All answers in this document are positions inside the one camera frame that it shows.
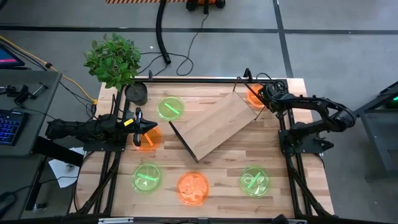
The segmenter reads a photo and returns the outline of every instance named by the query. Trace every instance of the gray floor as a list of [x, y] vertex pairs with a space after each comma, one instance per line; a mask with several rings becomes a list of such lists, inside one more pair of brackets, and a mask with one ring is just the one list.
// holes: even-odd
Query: gray floor
[[[398, 29], [398, 2], [394, 0], [280, 0], [279, 4], [285, 29]], [[0, 21], [28, 26], [154, 28], [157, 8], [158, 4], [106, 5], [101, 0], [13, 0], [0, 12]], [[190, 13], [184, 3], [168, 4], [163, 27], [197, 28], [203, 18], [201, 9]], [[204, 27], [276, 29], [272, 0], [228, 0], [223, 10], [211, 7]], [[0, 34], [52, 62], [63, 74], [84, 86], [91, 96], [98, 95], [100, 84], [83, 67], [82, 52], [90, 48], [92, 39], [101, 39], [102, 33], [2, 31]], [[158, 49], [153, 32], [122, 35], [134, 40], [143, 52]], [[165, 32], [167, 50], [186, 54], [193, 35]], [[305, 79], [308, 94], [328, 97], [353, 110], [398, 79], [398, 35], [287, 34], [286, 41], [293, 75]], [[152, 58], [143, 57], [142, 65]], [[253, 73], [267, 72], [272, 77], [284, 78], [287, 73], [278, 34], [202, 33], [193, 44], [191, 58], [195, 63], [192, 76], [235, 77], [242, 75], [246, 67]], [[175, 69], [182, 59], [172, 57], [172, 60], [172, 66], [161, 75], [176, 75]], [[150, 69], [156, 72], [163, 67], [160, 59]], [[181, 72], [188, 69], [185, 65]], [[79, 93], [74, 85], [63, 82]], [[65, 103], [70, 110], [61, 109]], [[84, 107], [63, 88], [58, 89], [49, 113], [66, 120], [86, 119]], [[361, 121], [344, 133], [326, 136], [335, 143], [325, 153], [335, 213], [344, 218], [396, 223], [398, 181], [367, 183], [364, 179], [366, 174], [378, 170], [379, 163]], [[24, 217], [65, 213], [70, 189], [47, 185], [39, 200], [53, 206], [43, 212], [25, 213]]]

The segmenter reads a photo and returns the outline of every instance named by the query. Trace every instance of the yellow cable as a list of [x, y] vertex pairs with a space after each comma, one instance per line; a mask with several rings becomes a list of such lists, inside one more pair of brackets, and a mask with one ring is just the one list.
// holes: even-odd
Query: yellow cable
[[[47, 64], [46, 61], [42, 60], [41, 58], [36, 57], [35, 55], [32, 55], [31, 53], [27, 52], [27, 51], [24, 50], [24, 49], [18, 47], [16, 44], [12, 43], [10, 40], [5, 39], [5, 38], [4, 38], [3, 36], [1, 36], [1, 35], [0, 35], [0, 39], [4, 40], [4, 41], [7, 42], [9, 45], [12, 45], [13, 47], [15, 47], [16, 49], [20, 50], [21, 52], [24, 52], [25, 54], [27, 54], [27, 55], [29, 55], [29, 56], [35, 58], [36, 60], [41, 61], [44, 65]], [[51, 68], [52, 70], [54, 70], [55, 72], [58, 72], [57, 69], [55, 69], [53, 66], [50, 66], [50, 68]], [[71, 81], [72, 83], [74, 83], [74, 84], [87, 96], [87, 98], [89, 98], [91, 101], [93, 101], [93, 104], [94, 104], [94, 105], [96, 105], [96, 104], [98, 103], [98, 100], [96, 100], [96, 99], [92, 98], [91, 96], [89, 96], [89, 95], [87, 94], [87, 92], [83, 89], [83, 87], [81, 87], [81, 85], [79, 85], [79, 83], [77, 83], [75, 80], [73, 80], [73, 79], [71, 79], [71, 78], [69, 78], [69, 77], [66, 77], [65, 75], [62, 75], [62, 78], [65, 78], [65, 79]]]

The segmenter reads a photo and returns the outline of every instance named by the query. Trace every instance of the green leaves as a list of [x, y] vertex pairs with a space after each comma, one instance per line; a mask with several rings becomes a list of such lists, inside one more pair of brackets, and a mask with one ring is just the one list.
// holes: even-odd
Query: green leaves
[[95, 75], [100, 82], [106, 82], [106, 88], [116, 87], [119, 91], [123, 85], [134, 83], [132, 78], [140, 68], [141, 53], [134, 42], [121, 35], [112, 34], [112, 39], [103, 36], [104, 41], [93, 40], [93, 50], [84, 53], [90, 75]]

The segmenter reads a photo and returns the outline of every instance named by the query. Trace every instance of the petri dish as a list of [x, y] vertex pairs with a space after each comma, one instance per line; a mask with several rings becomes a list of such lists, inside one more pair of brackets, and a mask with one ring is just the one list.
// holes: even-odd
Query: petri dish
[[185, 205], [201, 205], [209, 194], [207, 178], [196, 171], [186, 172], [178, 180], [177, 194]]
[[178, 97], [167, 97], [157, 105], [157, 114], [166, 121], [178, 119], [184, 111], [184, 103]]
[[[256, 93], [258, 93], [259, 90], [262, 88], [262, 85], [257, 83], [251, 85], [250, 88], [252, 88], [252, 90], [255, 91]], [[250, 104], [252, 104], [254, 107], [256, 108], [264, 107], [264, 104], [262, 104], [261, 101], [249, 89], [246, 91], [246, 98], [248, 99], [248, 102], [250, 102]]]
[[141, 141], [141, 146], [136, 146], [132, 144], [137, 150], [141, 152], [152, 152], [159, 147], [162, 142], [162, 132], [158, 126], [152, 128], [145, 134], [140, 134], [139, 139]]
[[136, 192], [149, 194], [154, 192], [162, 181], [162, 173], [153, 164], [140, 165], [133, 173], [131, 187]]
[[252, 197], [264, 196], [269, 188], [267, 173], [260, 167], [248, 167], [241, 174], [241, 188]]

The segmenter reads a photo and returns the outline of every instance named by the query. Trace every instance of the white paper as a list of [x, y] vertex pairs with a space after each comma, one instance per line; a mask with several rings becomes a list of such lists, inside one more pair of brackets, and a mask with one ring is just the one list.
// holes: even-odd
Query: white paper
[[[82, 155], [85, 154], [85, 151], [83, 151], [83, 147], [79, 148], [73, 147], [70, 148], [70, 150], [80, 153]], [[49, 161], [49, 164], [57, 179], [63, 177], [61, 179], [58, 179], [58, 184], [60, 185], [60, 188], [68, 187], [77, 180], [77, 176], [79, 175], [79, 167], [66, 164], [57, 159]]]

